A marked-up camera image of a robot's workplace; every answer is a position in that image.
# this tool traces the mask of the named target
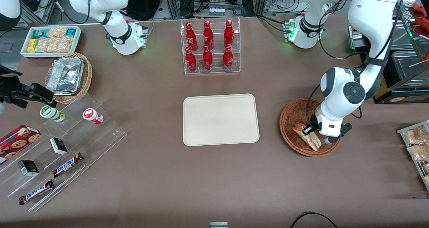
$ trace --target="small black box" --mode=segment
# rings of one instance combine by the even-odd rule
[[[39,174],[39,170],[37,169],[34,161],[23,159],[18,162],[18,166],[23,175],[36,176]]]
[[[49,141],[51,142],[51,146],[54,149],[54,152],[56,152],[60,155],[66,155],[67,154],[67,148],[66,148],[66,145],[64,144],[63,140],[53,137]]]

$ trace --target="cookie box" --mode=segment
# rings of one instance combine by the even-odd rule
[[[37,129],[21,125],[0,138],[0,165],[41,137]]]

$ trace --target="acrylic bottle rack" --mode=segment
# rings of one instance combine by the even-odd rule
[[[226,28],[227,19],[233,21],[234,29],[234,44],[232,46],[231,52],[234,55],[233,58],[233,67],[231,71],[224,71],[224,31]],[[198,44],[198,50],[194,51],[193,54],[196,57],[196,72],[190,72],[186,64],[186,52],[185,48],[187,47],[186,42],[186,28],[185,24],[190,22],[192,24],[192,29],[196,34],[196,42]],[[185,74],[237,74],[241,71],[241,59],[240,59],[240,19],[239,18],[214,18],[210,19],[210,26],[213,30],[214,36],[214,48],[211,50],[213,54],[213,68],[210,71],[207,71],[204,68],[202,61],[202,54],[204,53],[204,39],[202,33],[204,32],[204,20],[203,19],[189,19],[181,21],[180,28],[180,37],[182,42],[182,55],[183,55],[183,66]]]

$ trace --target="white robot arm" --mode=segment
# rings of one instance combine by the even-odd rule
[[[69,1],[78,13],[89,14],[92,19],[104,26],[110,35],[113,47],[120,54],[130,55],[144,47],[145,40],[142,27],[134,23],[127,23],[118,11],[127,6],[128,0]]]
[[[330,137],[343,135],[343,118],[378,91],[386,65],[383,59],[389,49],[387,44],[393,28],[392,14],[396,3],[397,0],[352,0],[348,19],[352,27],[371,42],[369,64],[362,72],[339,67],[325,72],[320,81],[325,100],[316,109],[310,120],[311,125],[304,133],[314,131],[314,127],[320,130],[320,134],[328,136],[326,143],[332,143],[336,139]]]
[[[340,0],[301,0],[307,5],[305,16],[298,16],[291,19],[289,23],[293,25],[289,28],[291,34],[288,41],[294,43],[299,48],[309,49],[316,45],[319,39],[319,31],[323,28],[329,15],[326,11],[332,3]]]
[[[123,55],[130,55],[145,45],[141,26],[127,23],[118,10],[128,4],[128,0],[69,0],[78,13],[88,15],[100,22],[110,35],[113,47]],[[0,31],[10,30],[20,21],[20,0],[0,0]]]

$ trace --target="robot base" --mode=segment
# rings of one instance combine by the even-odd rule
[[[289,31],[290,33],[285,33],[285,41],[292,42],[297,47],[303,49],[309,49],[316,45],[319,41],[319,37],[317,37],[317,31],[310,33],[312,37],[308,37],[305,32],[299,28],[299,21],[302,19],[302,16],[298,16],[295,19],[290,19],[289,22],[285,22],[283,24],[283,30]]]
[[[143,29],[140,25],[129,23],[131,27],[131,35],[124,44],[119,45],[112,41],[113,47],[123,55],[130,55],[146,47],[147,29]]]

